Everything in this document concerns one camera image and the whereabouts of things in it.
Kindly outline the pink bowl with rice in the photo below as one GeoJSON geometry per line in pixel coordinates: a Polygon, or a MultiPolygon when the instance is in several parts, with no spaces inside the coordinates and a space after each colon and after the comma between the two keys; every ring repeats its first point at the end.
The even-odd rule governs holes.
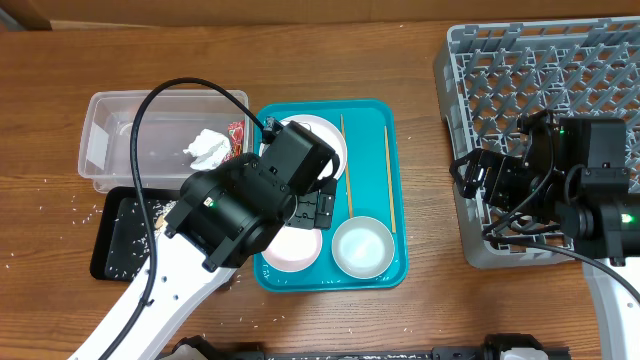
{"type": "Polygon", "coordinates": [[[318,229],[283,227],[262,252],[262,256],[271,267],[279,271],[300,272],[315,262],[322,245],[322,232],[318,229]]]}

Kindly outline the grey-white bowl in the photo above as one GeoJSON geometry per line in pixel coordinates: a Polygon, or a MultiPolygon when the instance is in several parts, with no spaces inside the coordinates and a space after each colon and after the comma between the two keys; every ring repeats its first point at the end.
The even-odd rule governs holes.
{"type": "Polygon", "coordinates": [[[391,231],[379,220],[357,216],[346,220],[335,231],[331,251],[336,265],[360,280],[382,275],[395,255],[391,231]]]}

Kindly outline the white round plate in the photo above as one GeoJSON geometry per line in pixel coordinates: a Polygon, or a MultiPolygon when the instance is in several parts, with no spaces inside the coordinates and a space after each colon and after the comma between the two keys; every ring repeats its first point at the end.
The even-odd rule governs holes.
{"type": "Polygon", "coordinates": [[[347,160],[346,141],[329,120],[298,114],[279,120],[281,131],[264,145],[261,160],[285,182],[300,185],[303,180],[325,182],[338,179],[347,160]]]}

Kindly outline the wooden chopstick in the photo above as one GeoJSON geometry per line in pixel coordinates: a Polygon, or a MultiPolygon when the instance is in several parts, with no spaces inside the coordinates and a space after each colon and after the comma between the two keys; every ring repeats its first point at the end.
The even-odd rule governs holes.
{"type": "Polygon", "coordinates": [[[344,142],[345,142],[345,155],[346,156],[345,156],[345,160],[344,160],[344,163],[345,163],[344,176],[345,176],[345,182],[346,182],[348,214],[349,214],[349,219],[351,219],[354,216],[354,211],[353,211],[353,199],[352,199],[350,171],[349,171],[349,163],[348,163],[348,147],[346,145],[347,139],[346,139],[345,121],[344,121],[344,115],[343,114],[340,114],[340,125],[341,125],[341,134],[342,134],[342,137],[343,137],[344,142]]]}
{"type": "Polygon", "coordinates": [[[390,206],[391,233],[395,234],[396,233],[395,203],[394,203],[394,193],[393,193],[393,177],[392,177],[392,171],[391,171],[392,168],[391,168],[389,132],[388,132],[387,126],[384,126],[384,142],[385,142],[388,196],[389,196],[389,206],[390,206]]]}

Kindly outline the red snack wrapper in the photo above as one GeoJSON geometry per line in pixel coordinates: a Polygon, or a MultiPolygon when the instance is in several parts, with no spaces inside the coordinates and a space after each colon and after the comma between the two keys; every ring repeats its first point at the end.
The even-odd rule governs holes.
{"type": "Polygon", "coordinates": [[[225,156],[224,161],[228,161],[243,151],[244,142],[244,124],[242,122],[233,122],[228,126],[228,134],[230,137],[231,149],[225,156]]]}

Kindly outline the white tissue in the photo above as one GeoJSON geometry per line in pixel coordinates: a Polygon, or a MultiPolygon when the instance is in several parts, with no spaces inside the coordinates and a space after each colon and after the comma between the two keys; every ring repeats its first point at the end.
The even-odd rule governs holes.
{"type": "Polygon", "coordinates": [[[222,133],[203,129],[183,152],[194,158],[190,167],[196,171],[207,171],[223,163],[231,151],[230,140],[222,133]]]}

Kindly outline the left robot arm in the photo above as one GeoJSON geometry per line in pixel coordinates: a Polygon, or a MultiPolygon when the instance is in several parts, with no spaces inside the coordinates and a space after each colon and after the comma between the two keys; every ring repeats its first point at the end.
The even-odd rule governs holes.
{"type": "Polygon", "coordinates": [[[191,175],[151,229],[149,257],[75,359],[153,359],[191,313],[252,255],[265,250],[301,197],[334,181],[339,157],[297,122],[273,122],[260,155],[244,153],[191,175]]]}

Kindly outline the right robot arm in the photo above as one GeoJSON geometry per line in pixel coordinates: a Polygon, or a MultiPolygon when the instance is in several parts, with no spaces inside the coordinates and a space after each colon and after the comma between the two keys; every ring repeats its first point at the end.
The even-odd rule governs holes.
{"type": "Polygon", "coordinates": [[[478,148],[449,168],[461,197],[482,190],[502,212],[481,238],[580,261],[603,358],[638,358],[639,196],[628,189],[625,122],[544,110],[517,127],[528,138],[522,156],[478,148]]]}

